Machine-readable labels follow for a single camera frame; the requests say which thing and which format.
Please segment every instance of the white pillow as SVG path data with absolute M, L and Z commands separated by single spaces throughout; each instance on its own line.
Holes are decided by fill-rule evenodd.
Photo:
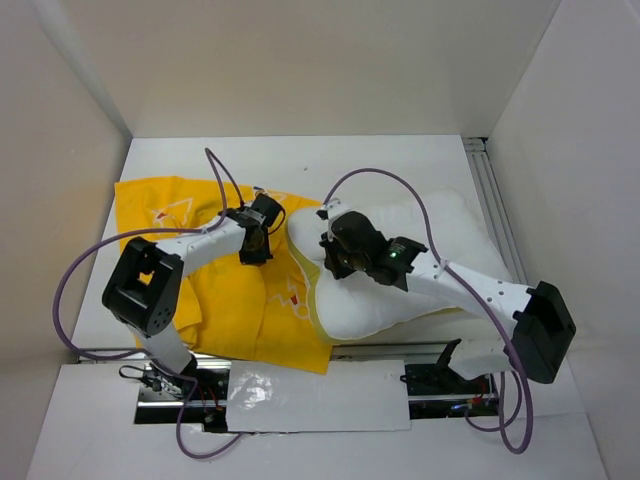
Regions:
M 441 190 L 421 198 L 443 258 L 500 280 L 511 280 L 486 230 L 459 193 Z M 427 245 L 422 213 L 413 199 L 354 209 L 366 215 L 387 238 L 404 236 Z M 311 319 L 323 338 L 332 343 L 357 340 L 396 323 L 453 306 L 440 298 L 379 285 L 362 272 L 334 280 L 323 266 L 324 250 L 318 243 L 327 222 L 315 214 L 316 210 L 305 208 L 294 212 L 286 229 L 290 251 L 307 281 Z

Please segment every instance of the white table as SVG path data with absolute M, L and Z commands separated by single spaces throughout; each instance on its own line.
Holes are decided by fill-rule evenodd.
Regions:
M 343 173 L 374 166 L 408 179 L 419 192 L 455 188 L 481 218 L 467 158 L 456 136 L 136 139 L 121 179 L 211 178 L 202 153 L 205 146 L 219 155 L 239 183 L 321 199 Z M 340 197 L 352 204 L 384 202 L 401 195 L 406 195 L 402 187 L 372 175 L 354 178 L 340 191 Z M 105 236 L 113 233 L 112 209 Z M 73 335 L 82 347 L 133 346 L 128 330 L 100 304 L 117 258 L 116 245 L 97 257 Z M 465 322 L 465 328 L 478 328 L 470 316 L 463 315 L 457 322 L 456 328 Z M 419 322 L 405 325 L 411 326 L 390 329 L 378 341 L 420 339 Z M 446 337 L 449 327 L 442 328 L 440 333 Z M 522 456 L 508 453 L 498 435 L 475 432 L 461 420 L 441 419 L 413 421 L 411 430 L 402 432 L 254 436 L 213 462 L 184 457 L 175 444 L 173 425 L 133 425 L 138 386 L 122 381 L 116 370 L 113 364 L 61 369 L 30 479 L 606 478 L 566 364 L 553 385 L 532 384 L 534 440 Z M 518 420 L 512 435 L 517 436 L 522 426 Z M 211 450 L 224 441 L 197 426 L 183 428 L 185 441 L 196 451 Z

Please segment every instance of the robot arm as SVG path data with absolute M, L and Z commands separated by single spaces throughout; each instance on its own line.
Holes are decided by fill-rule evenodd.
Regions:
M 282 206 L 265 194 L 251 203 L 229 208 L 200 227 L 201 233 L 149 242 L 130 240 L 102 295 L 102 303 L 135 334 L 152 360 L 181 375 L 195 376 L 197 362 L 173 325 L 181 280 L 216 258 L 239 253 L 245 265 L 272 258 L 268 229 Z M 177 385 L 179 379 L 171 379 Z
M 404 237 L 386 239 L 363 214 L 334 199 L 318 211 L 328 220 L 320 245 L 325 267 L 336 280 L 362 271 L 377 283 L 407 292 L 445 298 L 452 305 L 487 317 L 478 301 L 445 269 L 423 244 Z M 535 288 L 503 282 L 447 262 L 479 295 L 511 338 L 527 377 L 552 383 L 575 335 L 575 324 L 556 287 Z M 504 344 L 496 341 L 456 341 L 447 349 L 448 366 L 463 378 L 511 370 Z

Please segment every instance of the orange cloth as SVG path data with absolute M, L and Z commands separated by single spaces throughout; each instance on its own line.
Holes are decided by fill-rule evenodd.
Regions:
M 237 207 L 235 190 L 230 184 L 224 187 L 229 206 Z M 253 199 L 251 187 L 240 190 L 246 201 Z M 145 178 L 117 183 L 115 192 L 119 232 L 153 226 L 197 228 L 222 210 L 217 183 L 209 180 Z M 267 193 L 287 214 L 319 205 L 288 193 Z M 183 279 L 174 324 L 196 352 L 326 373 L 331 346 L 318 338 L 309 319 L 304 277 L 289 254 L 284 226 L 271 235 L 270 243 L 274 258 L 262 266 L 241 265 L 233 254 Z

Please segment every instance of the beige wall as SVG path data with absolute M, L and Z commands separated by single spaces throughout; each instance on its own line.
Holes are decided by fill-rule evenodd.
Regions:
M 128 141 L 51 47 L 28 2 L 0 2 L 0 65 L 0 477 L 19 479 L 64 359 L 51 298 L 74 255 L 100 236 Z M 66 297 L 68 331 L 86 273 Z
M 578 325 L 569 361 L 612 480 L 640 468 L 623 406 L 640 401 L 638 9 L 563 0 L 489 140 L 527 273 Z
M 137 137 L 488 135 L 559 0 L 59 0 Z

